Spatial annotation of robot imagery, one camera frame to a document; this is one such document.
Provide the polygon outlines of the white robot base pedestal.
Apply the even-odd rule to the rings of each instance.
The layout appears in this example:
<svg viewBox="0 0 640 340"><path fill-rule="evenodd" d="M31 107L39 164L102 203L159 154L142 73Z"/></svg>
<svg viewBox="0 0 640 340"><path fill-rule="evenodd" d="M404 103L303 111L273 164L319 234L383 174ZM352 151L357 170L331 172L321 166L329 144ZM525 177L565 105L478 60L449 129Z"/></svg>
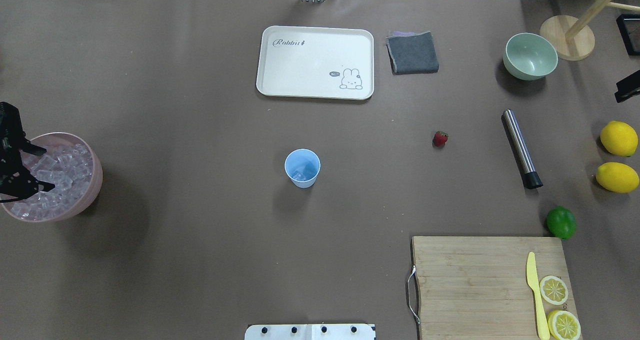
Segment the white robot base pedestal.
<svg viewBox="0 0 640 340"><path fill-rule="evenodd" d="M244 339L377 339L375 329L366 323L254 324Z"/></svg>

